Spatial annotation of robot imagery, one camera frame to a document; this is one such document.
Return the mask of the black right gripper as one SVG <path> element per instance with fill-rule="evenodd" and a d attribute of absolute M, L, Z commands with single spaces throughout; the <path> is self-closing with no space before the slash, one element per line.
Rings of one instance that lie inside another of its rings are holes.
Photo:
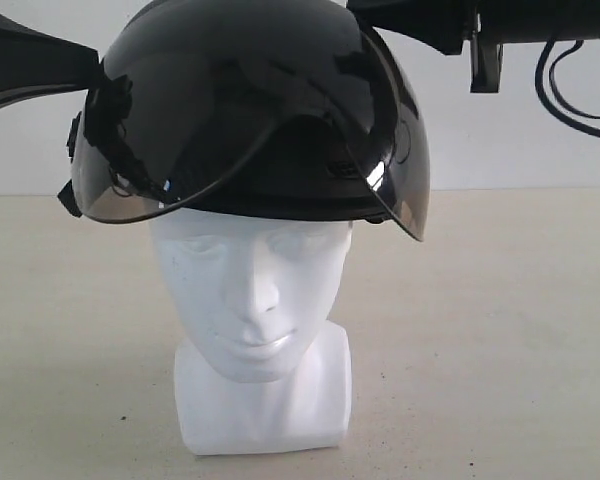
<path fill-rule="evenodd" d="M 465 1 L 354 0 L 346 8 L 444 55 L 459 55 L 466 40 Z M 506 44 L 600 40 L 600 1 L 471 1 L 467 39 L 470 91 L 497 93 Z"/>

